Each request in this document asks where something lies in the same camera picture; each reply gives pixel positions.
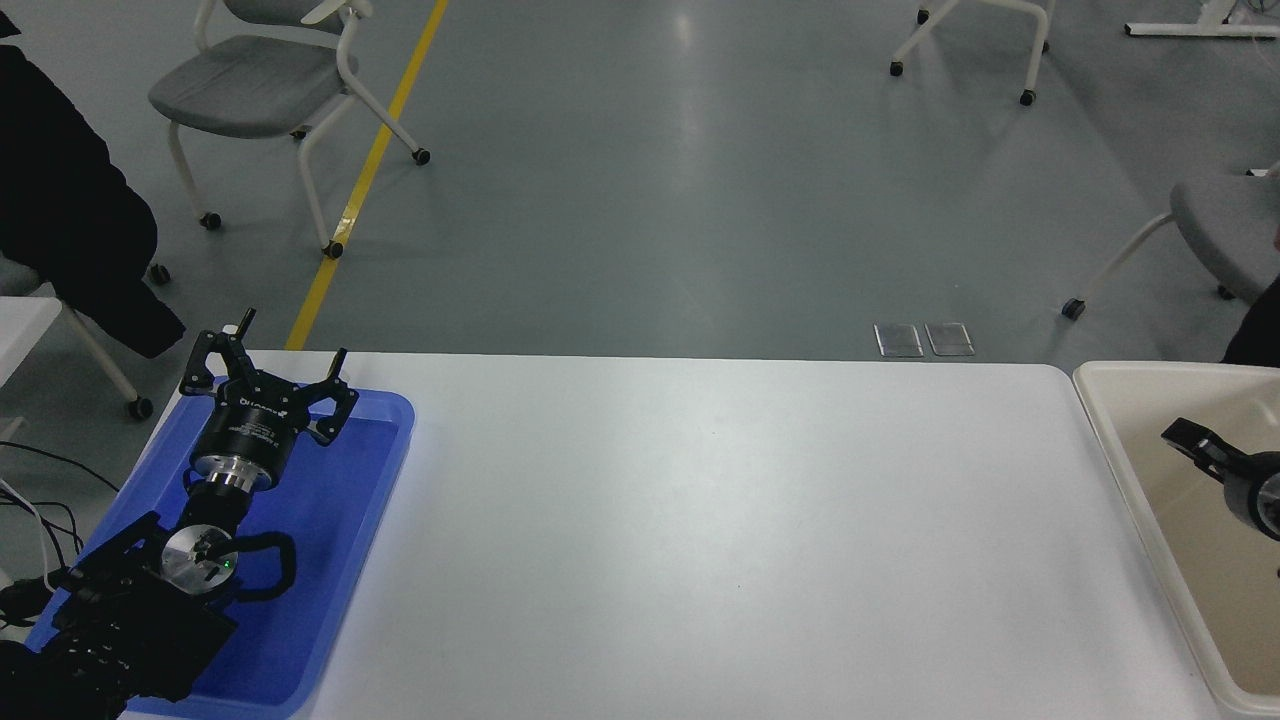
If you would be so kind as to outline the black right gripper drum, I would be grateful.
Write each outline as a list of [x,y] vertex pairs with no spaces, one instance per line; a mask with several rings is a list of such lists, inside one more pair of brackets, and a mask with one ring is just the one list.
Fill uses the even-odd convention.
[[1279,533],[1279,452],[1247,454],[1239,471],[1224,477],[1228,509],[1262,534]]

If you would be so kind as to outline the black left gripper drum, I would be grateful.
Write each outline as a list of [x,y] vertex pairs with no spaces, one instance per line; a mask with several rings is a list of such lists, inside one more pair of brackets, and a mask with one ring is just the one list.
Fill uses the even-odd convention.
[[200,432],[189,462],[201,474],[218,460],[255,465],[260,477],[282,477],[302,429],[307,406],[292,382],[225,382],[214,393],[212,414]]

